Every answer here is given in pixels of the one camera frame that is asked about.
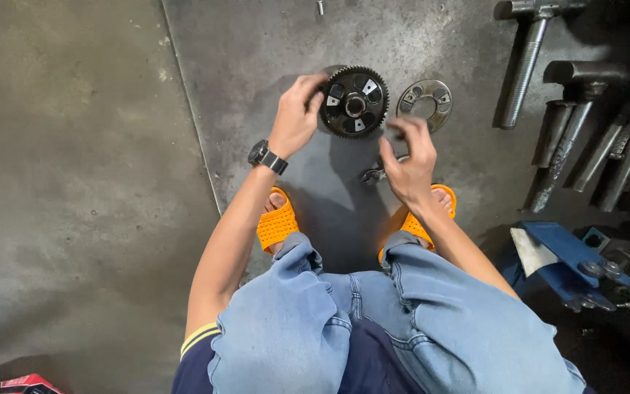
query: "jeans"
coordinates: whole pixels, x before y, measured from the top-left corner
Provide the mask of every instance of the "jeans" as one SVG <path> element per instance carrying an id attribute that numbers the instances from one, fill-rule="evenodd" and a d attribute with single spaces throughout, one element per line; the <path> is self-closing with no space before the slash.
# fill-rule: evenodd
<path id="1" fill-rule="evenodd" d="M 208 373 L 215 393 L 336 393 L 351 321 L 390 336 L 427 393 L 582 393 L 585 382 L 520 300 L 393 234 L 378 271 L 336 275 L 302 233 L 267 273 L 235 292 L 218 317 Z"/>

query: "orange sandal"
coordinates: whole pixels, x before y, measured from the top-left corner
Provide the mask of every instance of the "orange sandal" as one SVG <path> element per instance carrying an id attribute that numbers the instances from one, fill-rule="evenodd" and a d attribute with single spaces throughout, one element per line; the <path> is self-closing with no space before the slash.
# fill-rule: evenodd
<path id="1" fill-rule="evenodd" d="M 449 196 L 451 196 L 451 211 L 449 212 L 449 217 L 454 219 L 456 217 L 456 194 L 454 191 L 443 184 L 433 184 L 431 190 L 434 189 L 443 189 Z M 434 243 L 432 242 L 432 238 L 429 237 L 427 232 L 424 230 L 422 225 L 419 223 L 419 220 L 412 215 L 412 212 L 407 213 L 407 218 L 405 219 L 405 223 L 402 224 L 400 230 L 409 231 L 413 236 L 420 237 L 427 242 L 429 242 L 429 246 L 427 249 L 432 252 L 434 250 Z M 378 262 L 383 261 L 383 249 L 378 253 Z"/>
<path id="2" fill-rule="evenodd" d="M 285 197 L 285 205 L 261 216 L 257 226 L 257 235 L 259 236 L 259 243 L 262 246 L 262 250 L 273 255 L 269 246 L 284 242 L 285 238 L 290 233 L 298 231 L 298 223 L 295 220 L 295 212 L 293 212 L 291 200 L 288 199 L 285 192 L 275 186 L 272 187 L 271 192 L 281 194 Z"/>

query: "navy shirt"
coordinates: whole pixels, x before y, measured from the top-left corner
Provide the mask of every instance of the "navy shirt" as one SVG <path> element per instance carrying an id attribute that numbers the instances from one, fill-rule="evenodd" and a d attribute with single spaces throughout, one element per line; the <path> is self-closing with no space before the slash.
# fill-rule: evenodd
<path id="1" fill-rule="evenodd" d="M 211 341 L 219 333 L 218 326 L 213 323 L 201 327 L 186 339 L 171 394 L 213 392 L 208 363 L 215 355 Z M 383 327 L 363 319 L 351 324 L 349 357 L 339 393 L 422 394 L 424 391 L 403 367 Z"/>

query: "shirt sleeve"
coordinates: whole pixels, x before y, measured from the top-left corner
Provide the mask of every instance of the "shirt sleeve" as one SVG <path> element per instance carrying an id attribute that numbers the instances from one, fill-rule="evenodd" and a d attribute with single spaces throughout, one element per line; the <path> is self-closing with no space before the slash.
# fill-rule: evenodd
<path id="1" fill-rule="evenodd" d="M 208 378 L 208 363 L 215 352 L 211 341 L 220 334 L 220 329 L 213 322 L 196 330 L 181 346 L 179 368 L 171 384 L 171 394 L 211 393 L 213 385 Z"/>

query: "watch strap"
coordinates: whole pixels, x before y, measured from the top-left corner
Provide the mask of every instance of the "watch strap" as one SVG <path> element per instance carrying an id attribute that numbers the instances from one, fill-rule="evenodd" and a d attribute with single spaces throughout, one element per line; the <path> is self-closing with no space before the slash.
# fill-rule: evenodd
<path id="1" fill-rule="evenodd" d="M 281 175 L 288 166 L 288 161 L 285 161 L 283 158 L 276 156 L 274 152 L 268 150 L 267 154 L 262 158 L 261 164 L 271 168 L 276 174 Z"/>

